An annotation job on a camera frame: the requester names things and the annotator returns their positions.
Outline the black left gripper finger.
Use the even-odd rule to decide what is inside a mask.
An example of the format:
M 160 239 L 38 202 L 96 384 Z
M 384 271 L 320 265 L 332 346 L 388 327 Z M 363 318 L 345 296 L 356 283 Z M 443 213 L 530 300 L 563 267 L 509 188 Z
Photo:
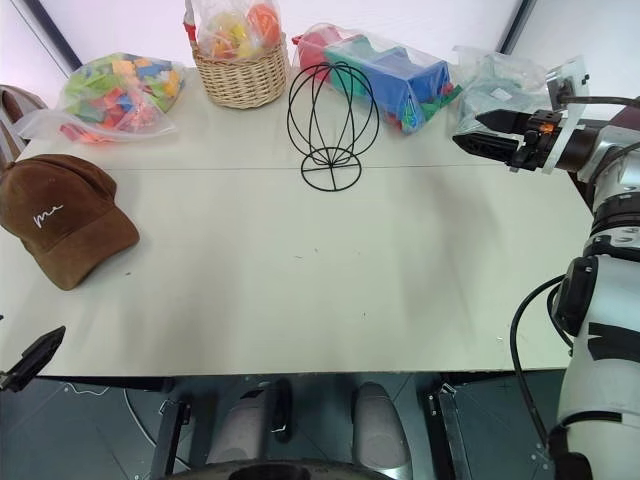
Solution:
M 60 326 L 38 337 L 8 372 L 2 372 L 2 390 L 23 390 L 51 361 L 63 341 L 65 332 L 66 328 Z

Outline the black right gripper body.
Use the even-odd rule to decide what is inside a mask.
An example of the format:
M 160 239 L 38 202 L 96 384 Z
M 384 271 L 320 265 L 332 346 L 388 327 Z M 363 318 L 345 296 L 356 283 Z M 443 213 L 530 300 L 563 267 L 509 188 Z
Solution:
M 562 131 L 561 112 L 537 110 L 533 114 L 517 112 L 511 132 L 521 135 L 523 144 L 506 163 L 513 171 L 535 171 L 544 166 Z

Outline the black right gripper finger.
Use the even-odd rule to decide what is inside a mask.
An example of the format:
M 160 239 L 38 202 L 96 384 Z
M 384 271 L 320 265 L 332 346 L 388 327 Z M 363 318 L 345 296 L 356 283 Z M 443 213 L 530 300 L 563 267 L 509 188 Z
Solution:
M 524 133 L 529 114 L 513 110 L 492 110 L 478 114 L 475 119 L 488 129 L 500 133 Z
M 466 153 L 494 161 L 510 161 L 519 148 L 517 140 L 487 133 L 466 133 L 452 137 Z

